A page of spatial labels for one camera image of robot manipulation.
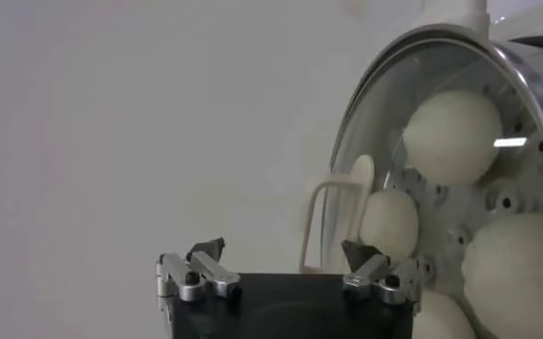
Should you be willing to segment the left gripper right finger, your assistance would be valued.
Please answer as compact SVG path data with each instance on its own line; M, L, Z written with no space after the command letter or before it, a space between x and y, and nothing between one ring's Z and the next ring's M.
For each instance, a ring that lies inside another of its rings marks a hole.
M343 240L350 273L342 277L342 289L347 303L358 304L367 299L388 306L408 305L416 316L421 310L421 263L414 258L393 261L376 247Z

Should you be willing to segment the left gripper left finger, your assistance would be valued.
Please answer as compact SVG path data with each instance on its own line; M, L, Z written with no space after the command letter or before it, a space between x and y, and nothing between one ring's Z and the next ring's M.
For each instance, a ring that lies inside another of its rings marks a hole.
M207 329L239 312L242 277L219 263L225 245L217 238L194 244L184 256L166 252L158 257L156 295L168 330Z

